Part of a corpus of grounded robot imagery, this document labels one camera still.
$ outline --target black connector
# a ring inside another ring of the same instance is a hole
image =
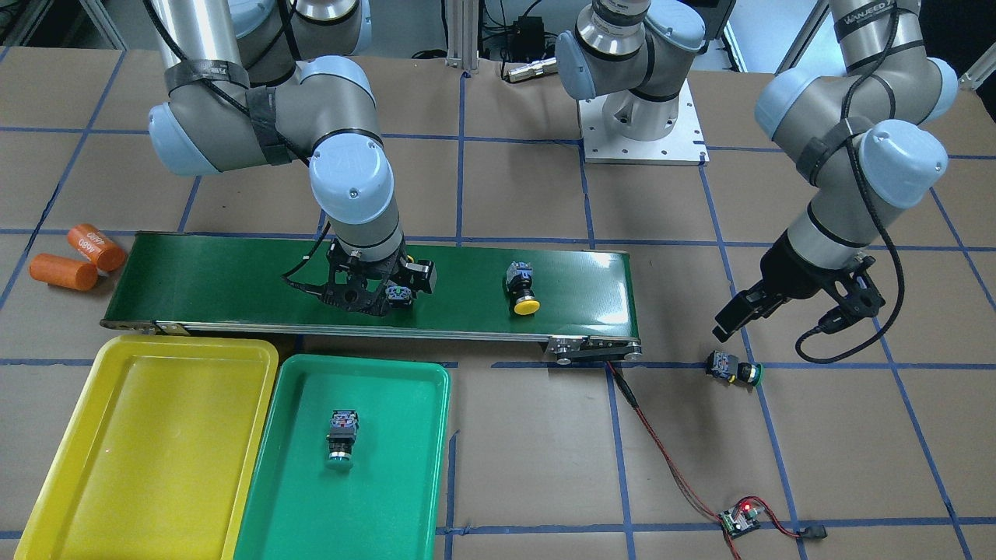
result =
[[[799,532],[801,539],[825,539],[827,538],[827,527],[823,525],[810,525]]]

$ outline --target green tray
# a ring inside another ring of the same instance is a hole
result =
[[[237,560],[429,560],[449,403],[435,364],[299,354],[284,363]],[[325,467],[335,409],[360,430],[353,468]]]
[[[559,352],[558,358],[575,360],[641,353],[625,253],[409,245],[413,257],[435,262],[434,292],[420,295],[410,310],[372,317],[332,308],[281,281],[312,244],[140,232],[101,324],[168,334],[535,341]],[[327,280],[325,257],[314,260],[296,280]],[[535,315],[509,312],[503,280],[512,261],[533,266],[533,290],[542,304]]]

